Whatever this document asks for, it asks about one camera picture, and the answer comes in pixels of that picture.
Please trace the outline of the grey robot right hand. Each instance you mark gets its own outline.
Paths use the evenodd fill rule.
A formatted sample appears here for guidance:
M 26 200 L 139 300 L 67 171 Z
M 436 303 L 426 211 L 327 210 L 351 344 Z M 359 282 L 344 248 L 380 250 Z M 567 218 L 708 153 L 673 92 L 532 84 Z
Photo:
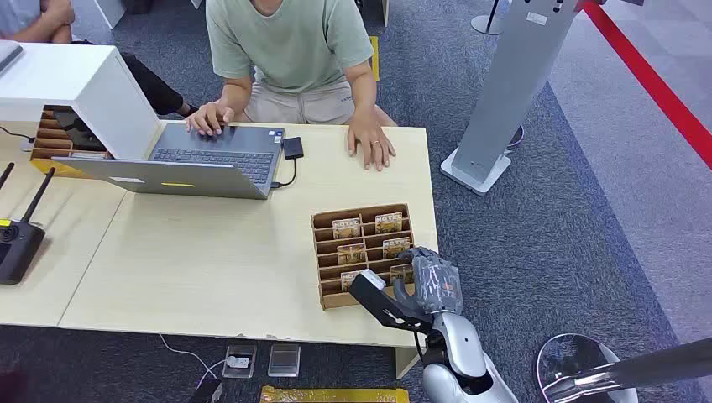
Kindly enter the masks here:
M 462 313 L 463 293 L 457 266 L 424 247 L 399 252 L 398 259 L 411 265 L 415 285 L 415 292 L 410 295 L 402 279 L 393 282 L 399 303 L 423 315 L 442 311 Z

